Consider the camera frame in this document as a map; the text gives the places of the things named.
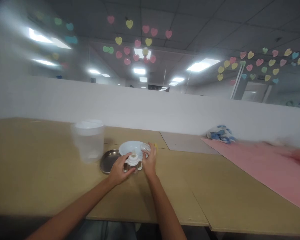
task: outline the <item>hand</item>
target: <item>hand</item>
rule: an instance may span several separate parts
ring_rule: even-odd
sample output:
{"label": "hand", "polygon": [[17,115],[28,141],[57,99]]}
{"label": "hand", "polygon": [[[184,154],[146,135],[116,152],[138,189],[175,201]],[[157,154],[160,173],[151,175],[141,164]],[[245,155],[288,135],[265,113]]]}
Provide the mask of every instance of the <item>hand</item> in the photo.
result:
{"label": "hand", "polygon": [[123,172],[123,164],[127,160],[127,158],[131,155],[131,152],[127,153],[124,156],[118,157],[118,159],[115,161],[113,164],[108,180],[114,184],[114,186],[119,185],[122,183],[127,177],[129,177],[130,174],[136,170],[135,168],[131,168],[129,171],[126,173]]}
{"label": "hand", "polygon": [[149,143],[149,145],[151,148],[150,152],[146,150],[141,150],[141,151],[143,152],[143,157],[142,157],[143,169],[147,177],[151,178],[156,176],[157,149],[152,143]]}

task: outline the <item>wooden table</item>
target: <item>wooden table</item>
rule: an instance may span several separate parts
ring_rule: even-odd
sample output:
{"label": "wooden table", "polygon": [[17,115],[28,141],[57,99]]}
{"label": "wooden table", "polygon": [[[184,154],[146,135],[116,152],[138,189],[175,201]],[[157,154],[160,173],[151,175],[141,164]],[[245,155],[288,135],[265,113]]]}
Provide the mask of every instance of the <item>wooden table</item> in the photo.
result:
{"label": "wooden table", "polygon": [[[123,131],[126,138],[118,142],[132,140],[129,130]],[[138,130],[132,131],[134,140],[147,141],[147,131],[140,130],[140,136]],[[120,135],[120,128],[115,132]],[[108,136],[116,141],[114,133]],[[152,132],[150,136],[160,143],[159,135]],[[104,144],[104,151],[118,147]],[[183,225],[300,235],[300,208],[221,155],[159,148],[157,174]],[[105,177],[99,163],[80,161],[69,123],[0,120],[0,214],[52,216]],[[114,188],[87,218],[156,222],[143,171]]]}

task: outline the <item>pink heart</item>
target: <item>pink heart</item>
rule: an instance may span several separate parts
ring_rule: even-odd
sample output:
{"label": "pink heart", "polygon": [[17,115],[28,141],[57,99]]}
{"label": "pink heart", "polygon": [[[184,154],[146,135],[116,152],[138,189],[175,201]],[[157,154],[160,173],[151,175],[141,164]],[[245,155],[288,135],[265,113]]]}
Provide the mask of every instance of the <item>pink heart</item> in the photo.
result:
{"label": "pink heart", "polygon": [[240,58],[243,59],[247,55],[247,52],[241,52],[240,53]]}
{"label": "pink heart", "polygon": [[250,65],[247,66],[247,70],[248,70],[249,72],[252,70],[252,68],[253,68],[252,64],[250,64]]}
{"label": "pink heart", "polygon": [[139,60],[139,54],[134,54],[133,55],[133,60],[135,60],[136,62]]}
{"label": "pink heart", "polygon": [[263,63],[263,59],[258,59],[256,62],[257,67],[259,67]]}
{"label": "pink heart", "polygon": [[116,52],[116,57],[119,59],[119,58],[122,58],[122,53],[120,51],[117,51]]}
{"label": "pink heart", "polygon": [[149,59],[147,57],[143,57],[143,61],[144,61],[144,63],[148,63]]}
{"label": "pink heart", "polygon": [[156,59],[156,56],[155,56],[155,55],[152,55],[152,56],[150,57],[150,62],[155,63],[156,60],[157,60],[157,59]]}
{"label": "pink heart", "polygon": [[230,63],[232,64],[232,63],[234,63],[236,60],[237,60],[237,58],[231,57],[231,58],[230,58]]}
{"label": "pink heart", "polygon": [[155,37],[157,34],[158,34],[158,29],[156,29],[156,28],[151,28],[151,35],[152,35],[153,37]]}
{"label": "pink heart", "polygon": [[166,37],[169,39],[172,36],[172,31],[166,31]]}
{"label": "pink heart", "polygon": [[148,33],[149,32],[149,26],[148,25],[142,26],[142,30],[143,30],[144,33]]}
{"label": "pink heart", "polygon": [[136,47],[140,47],[141,46],[141,42],[140,42],[140,40],[135,40],[134,41],[134,45],[136,46]]}
{"label": "pink heart", "polygon": [[108,16],[108,22],[112,24],[114,22],[114,16]]}
{"label": "pink heart", "polygon": [[124,48],[123,51],[126,55],[128,55],[130,53],[130,48]]}
{"label": "pink heart", "polygon": [[276,56],[278,56],[279,51],[278,51],[278,50],[273,50],[273,51],[272,51],[272,54],[273,54],[273,57],[276,57]]}
{"label": "pink heart", "polygon": [[280,67],[284,66],[287,63],[287,60],[281,59],[280,60]]}
{"label": "pink heart", "polygon": [[125,58],[124,59],[124,64],[125,65],[129,65],[131,63],[130,59],[129,58]]}

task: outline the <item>pink paper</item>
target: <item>pink paper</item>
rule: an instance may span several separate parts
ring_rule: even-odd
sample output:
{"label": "pink paper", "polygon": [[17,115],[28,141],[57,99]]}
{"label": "pink paper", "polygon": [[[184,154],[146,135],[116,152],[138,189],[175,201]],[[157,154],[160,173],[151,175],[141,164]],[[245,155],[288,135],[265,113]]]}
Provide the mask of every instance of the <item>pink paper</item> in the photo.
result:
{"label": "pink paper", "polygon": [[300,162],[283,147],[201,139],[243,171],[300,207]]}

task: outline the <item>green heart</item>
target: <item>green heart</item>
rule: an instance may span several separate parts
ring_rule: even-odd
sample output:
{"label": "green heart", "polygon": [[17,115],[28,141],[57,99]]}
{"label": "green heart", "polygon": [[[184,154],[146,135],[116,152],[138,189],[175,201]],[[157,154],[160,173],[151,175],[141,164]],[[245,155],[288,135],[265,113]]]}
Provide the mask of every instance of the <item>green heart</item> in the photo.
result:
{"label": "green heart", "polygon": [[263,67],[263,68],[261,68],[261,72],[263,72],[263,73],[266,73],[266,72],[267,72],[267,70],[268,70],[268,68],[267,68],[267,67]]}

